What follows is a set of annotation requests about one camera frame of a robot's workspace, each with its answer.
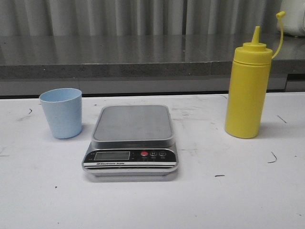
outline table surface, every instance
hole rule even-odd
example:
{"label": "table surface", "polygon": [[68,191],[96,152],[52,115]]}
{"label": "table surface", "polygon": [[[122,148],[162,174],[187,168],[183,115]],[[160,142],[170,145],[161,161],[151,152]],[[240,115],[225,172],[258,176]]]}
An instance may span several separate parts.
{"label": "table surface", "polygon": [[[85,174],[100,110],[115,104],[169,107],[174,180]],[[224,131],[226,105],[227,94],[83,98],[83,131],[59,140],[38,99],[0,100],[0,229],[305,228],[305,93],[267,94],[254,139]]]}

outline control panel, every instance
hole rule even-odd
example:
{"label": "control panel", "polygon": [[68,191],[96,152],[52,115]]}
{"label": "control panel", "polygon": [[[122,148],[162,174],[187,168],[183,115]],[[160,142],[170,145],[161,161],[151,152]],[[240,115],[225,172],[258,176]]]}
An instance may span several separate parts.
{"label": "control panel", "polygon": [[98,149],[83,162],[86,169],[171,168],[177,163],[170,149]]}

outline cup rim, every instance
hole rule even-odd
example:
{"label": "cup rim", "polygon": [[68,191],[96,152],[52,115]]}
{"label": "cup rim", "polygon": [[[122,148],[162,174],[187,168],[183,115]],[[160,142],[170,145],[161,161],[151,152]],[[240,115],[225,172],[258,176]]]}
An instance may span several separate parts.
{"label": "cup rim", "polygon": [[[73,91],[77,91],[79,92],[79,94],[77,96],[74,96],[73,98],[71,99],[66,99],[66,100],[60,100],[60,101],[47,101],[47,100],[44,100],[42,99],[41,97],[43,97],[44,95],[48,94],[48,93],[51,93],[51,92],[54,92],[54,91],[61,91],[61,90],[73,90]],[[44,93],[42,93],[40,96],[39,96],[39,99],[44,102],[44,103],[60,103],[60,102],[66,102],[66,101],[70,101],[70,100],[73,100],[73,99],[76,99],[78,98],[79,96],[81,96],[82,92],[81,90],[77,89],[77,88],[57,88],[57,89],[52,89],[52,90],[49,90],[49,91],[46,91]]]}

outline light blue cup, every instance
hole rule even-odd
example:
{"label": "light blue cup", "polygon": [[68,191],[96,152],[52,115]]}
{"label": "light blue cup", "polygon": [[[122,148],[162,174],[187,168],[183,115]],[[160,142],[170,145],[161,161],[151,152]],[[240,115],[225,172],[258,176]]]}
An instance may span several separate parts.
{"label": "light blue cup", "polygon": [[81,132],[81,91],[60,88],[39,97],[55,138],[69,138]]}

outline digital kitchen scale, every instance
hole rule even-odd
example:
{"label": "digital kitchen scale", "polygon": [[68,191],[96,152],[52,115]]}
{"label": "digital kitchen scale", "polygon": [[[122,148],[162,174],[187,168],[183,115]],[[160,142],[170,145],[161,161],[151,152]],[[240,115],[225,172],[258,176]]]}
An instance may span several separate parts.
{"label": "digital kitchen scale", "polygon": [[95,176],[164,176],[177,166],[171,118],[162,105],[103,108],[82,162]]}

